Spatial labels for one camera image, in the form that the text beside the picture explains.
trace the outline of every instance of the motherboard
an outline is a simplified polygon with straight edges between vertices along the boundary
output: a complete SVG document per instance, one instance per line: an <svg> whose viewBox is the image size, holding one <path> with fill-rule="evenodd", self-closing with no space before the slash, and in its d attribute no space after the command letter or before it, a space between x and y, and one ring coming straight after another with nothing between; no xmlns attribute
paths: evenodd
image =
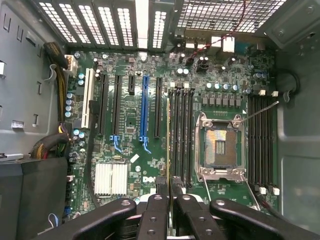
<svg viewBox="0 0 320 240"><path fill-rule="evenodd" d="M93 134L90 100L99 104L91 179L101 205L124 197L139 203L156 193L157 176L179 176L183 191L206 204L224 197L250 207L255 202L248 179L277 184L276 111L247 120L276 100L271 50L224 59L91 50L74 52L69 62L75 66L65 113L73 127L71 216L95 208L84 174ZM257 156L257 149L264 155ZM271 190L264 194L277 209L278 197Z"/></svg>

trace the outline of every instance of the heatsink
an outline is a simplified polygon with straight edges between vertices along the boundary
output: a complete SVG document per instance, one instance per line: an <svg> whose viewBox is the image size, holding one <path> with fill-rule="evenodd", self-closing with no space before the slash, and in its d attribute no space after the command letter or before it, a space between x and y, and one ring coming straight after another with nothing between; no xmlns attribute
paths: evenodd
<svg viewBox="0 0 320 240"><path fill-rule="evenodd" d="M126 195L128 164L98 163L95 165L94 194Z"/></svg>

